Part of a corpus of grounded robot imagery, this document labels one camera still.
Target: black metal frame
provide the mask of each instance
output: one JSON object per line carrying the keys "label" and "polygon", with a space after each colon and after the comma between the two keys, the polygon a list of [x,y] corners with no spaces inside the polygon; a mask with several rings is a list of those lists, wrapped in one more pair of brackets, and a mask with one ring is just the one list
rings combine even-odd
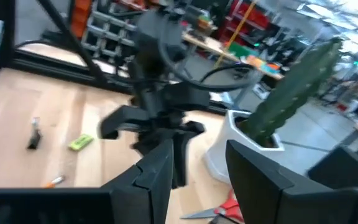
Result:
{"label": "black metal frame", "polygon": [[[59,28],[68,27],[66,23],[61,22],[63,20],[57,11],[49,16]],[[107,73],[101,72],[97,66],[95,67],[93,62],[89,64],[89,58],[82,52],[83,49],[80,49],[82,47],[79,47],[78,44],[80,42],[77,39],[70,39],[73,46],[68,46],[68,48],[77,49],[76,52],[80,53],[81,58],[83,58],[85,62],[88,62],[88,67],[82,67],[73,63],[15,49],[16,0],[0,0],[0,21],[4,22],[4,34],[0,47],[0,69],[5,67],[13,68],[68,82],[75,82],[128,95],[132,94],[132,87],[130,85],[121,82],[108,83],[102,79],[101,77],[106,76]],[[224,115],[228,109],[225,105],[225,102],[210,100],[206,112]]]}

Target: black clip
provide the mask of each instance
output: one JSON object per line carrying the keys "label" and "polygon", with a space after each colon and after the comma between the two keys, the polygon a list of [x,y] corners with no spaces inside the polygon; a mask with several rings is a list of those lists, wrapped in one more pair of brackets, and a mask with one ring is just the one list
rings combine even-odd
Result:
{"label": "black clip", "polygon": [[41,140],[41,134],[39,129],[39,118],[34,118],[32,120],[32,135],[30,138],[29,146],[27,146],[27,149],[37,149],[38,143]]}

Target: gray floor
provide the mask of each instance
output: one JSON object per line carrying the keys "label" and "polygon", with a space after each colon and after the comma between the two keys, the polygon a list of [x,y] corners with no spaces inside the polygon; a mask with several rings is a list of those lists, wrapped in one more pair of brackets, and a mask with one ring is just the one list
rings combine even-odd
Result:
{"label": "gray floor", "polygon": [[[60,12],[67,11],[68,1],[52,0],[52,2]],[[46,13],[41,10],[35,0],[17,0],[16,24],[16,43],[38,39],[42,31],[53,29],[53,25]],[[192,57],[186,65],[195,78],[200,78],[202,74],[211,70],[212,66],[213,62],[198,56]],[[221,72],[211,77],[208,82],[225,84],[233,83],[234,81],[230,74]],[[235,97],[238,92],[235,91],[230,94]],[[240,107],[253,111],[260,102],[261,100],[250,92],[241,101]],[[278,130],[278,133],[283,141],[329,151],[353,130],[353,125],[352,121],[343,116],[328,113],[327,108],[320,108],[309,102],[300,108],[297,114]],[[358,148],[358,140],[351,145],[351,148]],[[306,164],[306,166],[310,167],[327,153],[289,144],[286,145],[286,149],[295,151],[297,154],[297,160],[291,161],[289,168],[294,168],[299,164]]]}

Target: white pot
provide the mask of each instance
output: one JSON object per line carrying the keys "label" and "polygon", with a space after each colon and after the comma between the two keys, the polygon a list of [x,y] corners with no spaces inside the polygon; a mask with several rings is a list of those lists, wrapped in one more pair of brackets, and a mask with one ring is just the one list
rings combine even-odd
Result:
{"label": "white pot", "polygon": [[266,148],[258,145],[256,142],[248,138],[235,125],[235,117],[246,118],[250,112],[228,110],[221,128],[221,131],[216,138],[215,143],[205,153],[204,161],[208,167],[210,174],[220,181],[230,184],[229,173],[226,165],[226,141],[233,139],[239,143],[267,156],[276,162],[280,160],[281,154],[284,153],[284,145],[281,143],[279,136],[275,133],[272,136],[275,147]]}

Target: artificial cactus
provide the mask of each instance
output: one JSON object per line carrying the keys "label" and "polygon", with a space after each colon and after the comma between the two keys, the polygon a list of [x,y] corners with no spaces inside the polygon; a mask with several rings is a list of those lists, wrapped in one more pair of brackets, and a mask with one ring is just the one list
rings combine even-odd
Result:
{"label": "artificial cactus", "polygon": [[283,126],[333,74],[341,48],[342,40],[333,38],[310,50],[300,63],[291,67],[256,111],[239,124],[239,129],[256,143],[267,147],[267,139],[275,130]]}

